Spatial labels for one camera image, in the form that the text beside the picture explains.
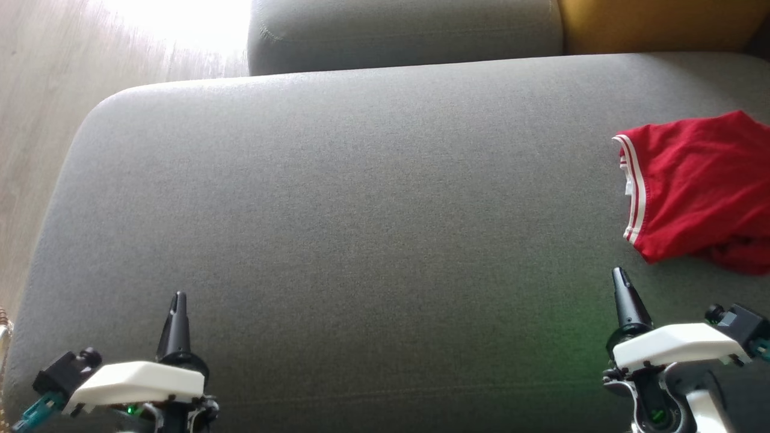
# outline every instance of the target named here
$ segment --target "teal connector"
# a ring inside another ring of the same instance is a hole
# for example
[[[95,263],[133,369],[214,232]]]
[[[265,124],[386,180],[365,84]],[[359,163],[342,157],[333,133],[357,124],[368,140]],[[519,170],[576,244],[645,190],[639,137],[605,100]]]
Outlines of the teal connector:
[[[22,415],[21,421],[11,427],[13,433],[28,433],[44,423],[55,412],[61,412],[67,401],[58,392],[47,392]]]
[[[770,362],[770,341],[764,338],[757,338],[752,344],[752,350],[755,355]]]

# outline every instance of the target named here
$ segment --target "gray sofa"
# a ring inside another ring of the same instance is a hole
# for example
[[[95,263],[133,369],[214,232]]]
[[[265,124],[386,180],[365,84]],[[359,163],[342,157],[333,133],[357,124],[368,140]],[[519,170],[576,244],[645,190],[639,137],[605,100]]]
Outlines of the gray sofa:
[[[631,403],[600,381],[611,268],[656,324],[714,302],[770,313],[770,279],[693,258],[648,266],[621,236],[610,138],[734,109],[770,123],[768,95],[770,63],[694,52],[121,92],[83,123],[59,179],[6,414],[62,351],[150,359],[185,290],[223,408],[214,431],[625,431]],[[738,430],[763,431],[768,367],[717,374]]]

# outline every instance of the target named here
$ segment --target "yellow cushion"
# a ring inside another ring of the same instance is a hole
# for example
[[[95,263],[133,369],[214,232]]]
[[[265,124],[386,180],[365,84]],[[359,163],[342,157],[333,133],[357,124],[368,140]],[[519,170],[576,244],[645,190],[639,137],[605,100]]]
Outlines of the yellow cushion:
[[[569,54],[740,51],[770,0],[559,0]]]

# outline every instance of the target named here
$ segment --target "wooden floor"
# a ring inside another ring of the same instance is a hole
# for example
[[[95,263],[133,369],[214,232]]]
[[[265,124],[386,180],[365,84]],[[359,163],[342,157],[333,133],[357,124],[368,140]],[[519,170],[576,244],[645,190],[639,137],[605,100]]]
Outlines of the wooden floor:
[[[133,86],[245,76],[250,0],[0,1],[0,305],[16,319],[72,137]]]

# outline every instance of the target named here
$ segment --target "black knob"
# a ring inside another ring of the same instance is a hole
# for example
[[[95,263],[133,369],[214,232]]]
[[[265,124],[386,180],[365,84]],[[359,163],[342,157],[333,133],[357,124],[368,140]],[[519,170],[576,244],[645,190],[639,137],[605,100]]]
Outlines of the black knob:
[[[722,305],[713,304],[708,308],[708,310],[706,310],[706,320],[713,324],[721,322],[721,320],[724,318],[725,309],[722,307]]]
[[[102,355],[96,351],[93,347],[87,347],[80,351],[80,358],[83,359],[83,363],[90,368],[97,368],[102,365]]]

